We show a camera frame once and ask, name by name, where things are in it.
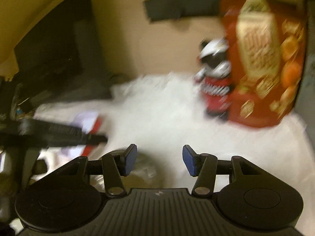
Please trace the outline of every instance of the red food package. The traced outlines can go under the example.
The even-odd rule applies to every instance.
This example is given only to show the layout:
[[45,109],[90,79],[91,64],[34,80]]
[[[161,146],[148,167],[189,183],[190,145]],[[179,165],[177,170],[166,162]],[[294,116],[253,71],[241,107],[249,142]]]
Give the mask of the red food package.
[[301,79],[305,16],[274,0],[221,0],[220,13],[235,85],[229,120],[277,125],[291,111]]

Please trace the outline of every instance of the screw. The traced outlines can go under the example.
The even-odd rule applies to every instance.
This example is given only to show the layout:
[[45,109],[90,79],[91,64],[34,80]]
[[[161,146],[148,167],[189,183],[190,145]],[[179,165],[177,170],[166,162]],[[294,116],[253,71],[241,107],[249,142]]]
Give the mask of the screw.
[[210,193],[210,189],[200,186],[195,189],[195,193],[197,193],[198,195],[207,195],[208,193]]
[[112,187],[108,189],[108,193],[111,195],[119,195],[123,193],[123,189],[121,187]]

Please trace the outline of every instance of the yellow wall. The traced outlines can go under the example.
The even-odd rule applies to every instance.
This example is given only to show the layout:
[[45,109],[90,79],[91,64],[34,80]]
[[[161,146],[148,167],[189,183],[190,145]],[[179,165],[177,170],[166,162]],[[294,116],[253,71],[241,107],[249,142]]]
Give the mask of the yellow wall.
[[[16,71],[14,63],[8,62],[14,46],[61,1],[0,0],[0,74]],[[302,0],[287,1],[301,3]],[[197,71],[199,42],[205,37],[222,37],[224,34],[218,18],[149,24],[142,2],[92,0],[108,68],[114,73],[126,73],[131,77]]]

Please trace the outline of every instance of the beige wall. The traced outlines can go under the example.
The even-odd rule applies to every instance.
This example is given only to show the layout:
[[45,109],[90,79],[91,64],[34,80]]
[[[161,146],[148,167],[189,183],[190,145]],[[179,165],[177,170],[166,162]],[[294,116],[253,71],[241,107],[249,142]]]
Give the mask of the beige wall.
[[[7,60],[26,32],[61,1],[0,0],[0,63]],[[142,2],[92,0],[109,69],[131,77],[170,71],[196,72],[199,42],[205,37],[224,35],[218,18],[149,24]],[[13,70],[8,63],[0,64],[0,74]]]

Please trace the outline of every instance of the panda head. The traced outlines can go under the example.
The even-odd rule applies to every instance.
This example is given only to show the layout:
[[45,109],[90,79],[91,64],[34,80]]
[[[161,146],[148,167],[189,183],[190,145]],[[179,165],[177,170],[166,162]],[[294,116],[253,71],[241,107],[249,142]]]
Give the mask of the panda head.
[[231,72],[231,63],[227,59],[228,43],[225,39],[203,40],[200,43],[199,59],[206,68],[206,75],[224,78]]

